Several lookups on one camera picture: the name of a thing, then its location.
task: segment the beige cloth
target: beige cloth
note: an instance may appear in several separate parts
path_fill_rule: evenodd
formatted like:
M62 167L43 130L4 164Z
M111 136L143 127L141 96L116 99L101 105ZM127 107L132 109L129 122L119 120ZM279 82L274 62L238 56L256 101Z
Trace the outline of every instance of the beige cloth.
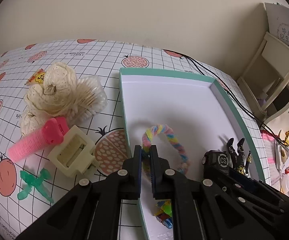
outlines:
M86 105L86 98L93 100ZM108 104L97 76L77 81L75 71L62 62L56 62L46 71L43 86L35 84L29 88L24 101L27 109L20 121L22 135L56 116L66 117L68 125L73 125L72 122L89 118Z

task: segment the wall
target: wall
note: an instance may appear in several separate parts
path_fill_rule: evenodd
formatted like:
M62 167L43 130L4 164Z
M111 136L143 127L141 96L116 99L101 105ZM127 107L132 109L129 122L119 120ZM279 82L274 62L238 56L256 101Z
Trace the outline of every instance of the wall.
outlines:
M263 2L285 0L4 0L0 54L52 40L119 40L170 49L238 77L268 28Z

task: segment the fabric hair scrunchie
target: fabric hair scrunchie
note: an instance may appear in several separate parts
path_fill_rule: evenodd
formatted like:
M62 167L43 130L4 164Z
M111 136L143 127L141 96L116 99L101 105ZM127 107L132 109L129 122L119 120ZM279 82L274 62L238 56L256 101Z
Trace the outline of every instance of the fabric hair scrunchie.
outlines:
M151 147L152 140L154 136L159 133L164 133L169 143L178 151L179 156L181 157L181 163L178 166L178 171L182 174L186 174L190 165L188 156L184 147L175 137L173 130L167 125L158 124L146 130L146 132L142 136L143 154L145 155L145 157L149 157L149 149Z

